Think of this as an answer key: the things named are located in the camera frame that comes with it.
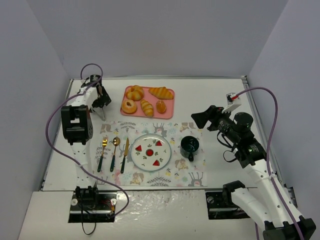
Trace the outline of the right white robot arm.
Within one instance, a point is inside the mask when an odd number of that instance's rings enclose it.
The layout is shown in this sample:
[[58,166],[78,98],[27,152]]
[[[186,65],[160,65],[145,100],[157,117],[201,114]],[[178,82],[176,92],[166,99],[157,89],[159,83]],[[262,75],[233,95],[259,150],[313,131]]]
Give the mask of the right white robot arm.
[[211,131],[229,139],[236,160],[256,185],[264,203],[260,203],[239,180],[223,186],[228,204],[240,207],[262,229],[265,240],[309,240],[316,230],[311,218],[304,218],[286,194],[262,145],[251,131],[253,117],[245,112],[230,119],[222,107],[211,105],[206,111],[191,115],[198,128],[207,122]]

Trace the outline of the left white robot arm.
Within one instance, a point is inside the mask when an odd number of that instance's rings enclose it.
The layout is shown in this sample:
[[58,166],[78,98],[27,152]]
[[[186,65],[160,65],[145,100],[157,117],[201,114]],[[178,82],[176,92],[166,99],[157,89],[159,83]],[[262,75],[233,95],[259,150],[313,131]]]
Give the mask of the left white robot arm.
[[90,109],[102,109],[111,102],[100,75],[90,75],[81,85],[78,96],[61,108],[63,137],[70,144],[72,157],[76,160],[75,197],[80,208],[93,209],[98,205],[97,180],[91,175],[90,144],[93,123]]

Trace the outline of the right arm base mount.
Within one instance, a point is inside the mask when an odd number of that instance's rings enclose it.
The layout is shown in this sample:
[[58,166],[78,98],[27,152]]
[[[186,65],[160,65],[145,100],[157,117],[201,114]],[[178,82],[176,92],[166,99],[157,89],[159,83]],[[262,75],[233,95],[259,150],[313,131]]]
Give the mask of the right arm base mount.
[[209,220],[240,220],[250,217],[237,205],[228,204],[221,190],[205,191]]

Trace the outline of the round knotted bread roll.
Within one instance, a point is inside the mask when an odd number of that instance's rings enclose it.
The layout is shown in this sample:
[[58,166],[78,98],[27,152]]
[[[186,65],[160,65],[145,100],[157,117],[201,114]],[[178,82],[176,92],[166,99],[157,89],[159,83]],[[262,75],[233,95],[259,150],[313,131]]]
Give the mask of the round knotted bread roll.
[[144,89],[139,85],[131,86],[126,92],[125,96],[129,100],[140,101],[144,97]]

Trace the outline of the long croissant bread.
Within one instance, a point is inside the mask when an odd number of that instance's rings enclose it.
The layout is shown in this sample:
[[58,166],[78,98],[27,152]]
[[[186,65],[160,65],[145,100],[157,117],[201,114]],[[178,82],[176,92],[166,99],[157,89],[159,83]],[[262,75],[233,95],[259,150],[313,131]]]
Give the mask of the long croissant bread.
[[151,87],[148,92],[160,100],[172,100],[174,95],[166,87]]

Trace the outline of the small orange bun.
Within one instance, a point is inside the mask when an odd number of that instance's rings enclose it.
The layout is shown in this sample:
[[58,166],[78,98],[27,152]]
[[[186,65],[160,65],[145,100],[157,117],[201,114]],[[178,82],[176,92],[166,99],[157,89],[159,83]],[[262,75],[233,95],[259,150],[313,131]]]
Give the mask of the small orange bun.
[[155,104],[156,110],[160,114],[164,114],[167,110],[166,104],[163,100],[158,100]]

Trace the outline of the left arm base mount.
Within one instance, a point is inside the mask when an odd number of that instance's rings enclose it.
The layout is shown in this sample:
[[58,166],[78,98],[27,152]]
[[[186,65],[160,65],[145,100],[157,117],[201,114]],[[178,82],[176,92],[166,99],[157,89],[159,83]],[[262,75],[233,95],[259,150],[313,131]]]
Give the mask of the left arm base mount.
[[115,192],[100,192],[97,195],[96,202],[83,200],[83,210],[81,212],[81,198],[73,193],[68,223],[113,223],[115,221],[116,204],[117,194]]

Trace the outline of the silver metal tongs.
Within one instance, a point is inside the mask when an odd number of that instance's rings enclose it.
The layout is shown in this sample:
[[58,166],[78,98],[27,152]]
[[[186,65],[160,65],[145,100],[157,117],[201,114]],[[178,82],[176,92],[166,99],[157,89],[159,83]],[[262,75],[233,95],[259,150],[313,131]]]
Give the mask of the silver metal tongs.
[[92,111],[103,121],[106,121],[106,115],[103,107],[94,107]]

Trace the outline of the white watermelon pattern plate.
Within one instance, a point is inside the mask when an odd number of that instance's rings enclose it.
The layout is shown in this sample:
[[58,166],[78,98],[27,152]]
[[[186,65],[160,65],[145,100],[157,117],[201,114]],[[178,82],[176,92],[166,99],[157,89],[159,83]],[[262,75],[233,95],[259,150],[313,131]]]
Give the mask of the white watermelon pattern plate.
[[129,153],[136,167],[156,172],[168,164],[172,151],[164,137],[149,133],[139,136],[131,145]]

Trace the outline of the metal table edge rail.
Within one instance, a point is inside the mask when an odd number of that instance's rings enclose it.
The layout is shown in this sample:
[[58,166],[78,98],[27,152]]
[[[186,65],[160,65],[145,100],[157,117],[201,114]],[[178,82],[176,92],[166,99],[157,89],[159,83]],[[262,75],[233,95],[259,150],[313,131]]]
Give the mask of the metal table edge rail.
[[[251,92],[247,92],[246,96],[248,98],[249,101],[249,105],[253,114],[253,118],[255,121],[255,124],[257,126],[257,130],[261,139],[261,144],[263,145],[263,147],[266,149],[267,148],[267,143],[268,143],[268,139],[269,139],[269,133],[266,132],[264,130],[264,125],[262,122],[262,118],[260,116],[260,113],[258,111],[257,105],[255,103],[255,100],[253,98],[253,94]],[[297,204],[297,200],[295,197],[295,193],[294,193],[294,189],[292,187],[287,188],[287,185],[284,183],[283,178],[282,178],[282,174],[280,171],[280,167],[279,164],[277,162],[277,158],[275,156],[275,154],[273,153],[272,148],[269,151],[269,155],[270,155],[270,162],[271,162],[271,166],[272,168],[275,170],[275,173],[277,174],[278,178],[279,178],[279,182],[282,186],[284,186],[284,190],[286,192],[286,194],[290,197],[292,203],[294,204],[295,207],[298,207]]]

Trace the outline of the floral printed placemat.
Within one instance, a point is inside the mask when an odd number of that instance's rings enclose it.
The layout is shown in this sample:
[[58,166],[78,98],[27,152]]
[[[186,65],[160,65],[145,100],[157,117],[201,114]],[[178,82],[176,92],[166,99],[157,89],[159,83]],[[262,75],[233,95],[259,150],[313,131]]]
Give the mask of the floral printed placemat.
[[[165,138],[171,147],[171,158],[168,164],[159,171],[144,171],[133,163],[130,148],[133,142],[145,134],[157,134]],[[180,154],[182,138],[195,137],[199,143],[203,142],[202,130],[197,129],[192,122],[156,122],[135,123],[131,121],[107,122],[95,129],[91,140],[92,169],[94,175],[99,177],[98,184],[104,180],[118,186],[130,187],[204,187],[207,185],[206,158],[203,146],[199,147],[194,161],[190,162]],[[97,172],[102,153],[103,137],[108,137],[107,147],[104,150],[101,171]],[[120,138],[116,148],[113,172],[110,165],[114,153],[113,139]],[[125,159],[124,172],[121,165],[124,157],[126,140],[129,139],[128,154]]]

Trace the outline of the small striped bread loaf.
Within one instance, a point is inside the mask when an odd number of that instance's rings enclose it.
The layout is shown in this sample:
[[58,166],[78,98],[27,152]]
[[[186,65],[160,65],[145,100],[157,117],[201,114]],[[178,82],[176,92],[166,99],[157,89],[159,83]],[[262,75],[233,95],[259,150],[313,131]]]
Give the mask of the small striped bread loaf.
[[154,116],[154,108],[150,102],[148,102],[145,99],[142,99],[140,101],[140,107],[144,113],[145,116],[147,117],[153,117]]

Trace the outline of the dark green mug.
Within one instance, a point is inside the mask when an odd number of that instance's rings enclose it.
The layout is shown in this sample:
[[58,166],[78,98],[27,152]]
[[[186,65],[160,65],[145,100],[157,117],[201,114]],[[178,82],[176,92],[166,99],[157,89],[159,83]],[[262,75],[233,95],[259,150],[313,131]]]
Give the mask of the dark green mug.
[[193,162],[199,147],[200,143],[194,136],[185,136],[180,141],[180,154],[190,162]]

